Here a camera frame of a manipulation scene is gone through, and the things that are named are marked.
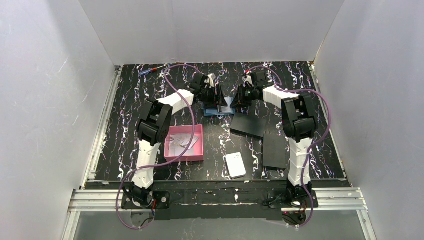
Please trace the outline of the blue leather card holder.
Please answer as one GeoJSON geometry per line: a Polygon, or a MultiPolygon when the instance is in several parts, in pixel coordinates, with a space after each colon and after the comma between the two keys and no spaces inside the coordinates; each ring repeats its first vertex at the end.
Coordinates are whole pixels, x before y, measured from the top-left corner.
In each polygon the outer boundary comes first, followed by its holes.
{"type": "Polygon", "coordinates": [[[234,115],[236,113],[236,110],[234,108],[228,107],[228,106],[217,106],[215,108],[204,108],[204,106],[201,106],[201,109],[203,110],[203,115],[206,117],[209,116],[229,116],[234,115]]]}

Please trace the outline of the pink plastic tray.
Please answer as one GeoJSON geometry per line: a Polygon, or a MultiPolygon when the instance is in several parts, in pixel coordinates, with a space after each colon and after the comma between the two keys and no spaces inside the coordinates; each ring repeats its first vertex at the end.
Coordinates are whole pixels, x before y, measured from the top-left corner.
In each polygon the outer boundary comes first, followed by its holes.
{"type": "Polygon", "coordinates": [[[177,162],[202,162],[204,160],[203,125],[171,126],[164,142],[164,158],[170,162],[177,158],[188,146],[188,150],[177,162]]]}

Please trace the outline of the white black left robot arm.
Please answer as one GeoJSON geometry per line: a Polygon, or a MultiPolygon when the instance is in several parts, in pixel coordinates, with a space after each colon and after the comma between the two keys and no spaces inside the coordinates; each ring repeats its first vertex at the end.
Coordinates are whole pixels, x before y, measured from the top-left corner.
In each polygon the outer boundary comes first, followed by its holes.
{"type": "Polygon", "coordinates": [[[169,133],[172,115],[191,107],[196,102],[203,103],[205,107],[228,105],[215,79],[213,73],[208,75],[195,73],[186,89],[179,89],[163,98],[147,100],[137,124],[136,169],[131,179],[131,186],[123,190],[136,206],[147,207],[153,200],[151,191],[154,183],[154,163],[158,150],[169,133]]]}

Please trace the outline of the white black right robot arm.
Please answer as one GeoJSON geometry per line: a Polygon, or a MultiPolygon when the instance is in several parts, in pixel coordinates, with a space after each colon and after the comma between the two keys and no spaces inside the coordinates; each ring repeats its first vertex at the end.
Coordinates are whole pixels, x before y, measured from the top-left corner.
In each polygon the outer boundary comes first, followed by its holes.
{"type": "Polygon", "coordinates": [[[255,100],[281,109],[283,132],[289,140],[290,158],[286,190],[265,204],[268,207],[276,203],[304,204],[312,193],[309,153],[318,129],[312,98],[309,95],[288,92],[271,84],[263,71],[248,70],[243,75],[243,83],[238,86],[230,107],[249,107],[255,100]]]}

